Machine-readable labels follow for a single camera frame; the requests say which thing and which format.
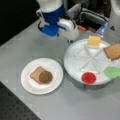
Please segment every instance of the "round white tray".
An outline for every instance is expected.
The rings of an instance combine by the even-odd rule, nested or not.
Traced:
[[[87,46],[87,39],[79,40],[72,44],[64,56],[64,67],[68,74],[78,82],[85,72],[92,72],[96,75],[96,81],[90,85],[102,85],[110,82],[111,79],[105,76],[104,69],[109,65],[116,65],[118,61],[108,59],[103,48],[108,46],[107,42],[101,41],[99,47]]]

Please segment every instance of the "gray table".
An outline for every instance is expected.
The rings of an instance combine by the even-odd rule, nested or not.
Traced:
[[[81,33],[80,39],[91,32]],[[75,87],[65,72],[62,84],[47,95],[33,95],[21,85],[23,68],[30,61],[48,57],[63,66],[70,46],[63,37],[48,37],[37,30],[37,22],[0,47],[0,81],[42,120],[119,120],[120,80],[103,89],[83,91]]]

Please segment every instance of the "orange block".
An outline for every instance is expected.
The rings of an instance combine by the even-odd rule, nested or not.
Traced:
[[[99,46],[101,43],[101,37],[98,36],[89,36],[88,45],[90,46]]]

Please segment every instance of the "red food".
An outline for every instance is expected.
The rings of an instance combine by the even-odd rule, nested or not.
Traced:
[[[96,76],[93,73],[86,72],[82,75],[82,81],[87,84],[93,84],[96,81]]]

